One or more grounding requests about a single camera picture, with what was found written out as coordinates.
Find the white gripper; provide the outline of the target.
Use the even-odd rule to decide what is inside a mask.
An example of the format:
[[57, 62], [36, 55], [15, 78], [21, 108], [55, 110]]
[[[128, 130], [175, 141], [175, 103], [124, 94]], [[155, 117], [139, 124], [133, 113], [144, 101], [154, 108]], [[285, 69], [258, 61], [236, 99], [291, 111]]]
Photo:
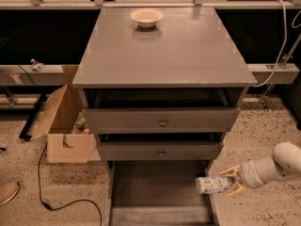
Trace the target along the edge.
[[242, 184], [235, 183], [232, 188], [226, 192], [228, 196], [242, 193], [246, 190], [246, 187], [259, 188], [264, 185], [264, 181], [257, 173], [254, 161], [245, 162], [240, 167], [234, 166], [226, 169], [221, 173], [221, 176], [239, 176], [242, 182]]

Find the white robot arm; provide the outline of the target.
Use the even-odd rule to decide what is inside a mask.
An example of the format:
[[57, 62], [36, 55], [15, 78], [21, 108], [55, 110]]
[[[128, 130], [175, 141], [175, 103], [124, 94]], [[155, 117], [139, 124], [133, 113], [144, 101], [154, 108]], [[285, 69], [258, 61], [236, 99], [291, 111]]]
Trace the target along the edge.
[[292, 182], [301, 178], [301, 148], [291, 142], [277, 144], [272, 154], [226, 169], [222, 176], [235, 178], [233, 195], [247, 188], [260, 188], [273, 182]]

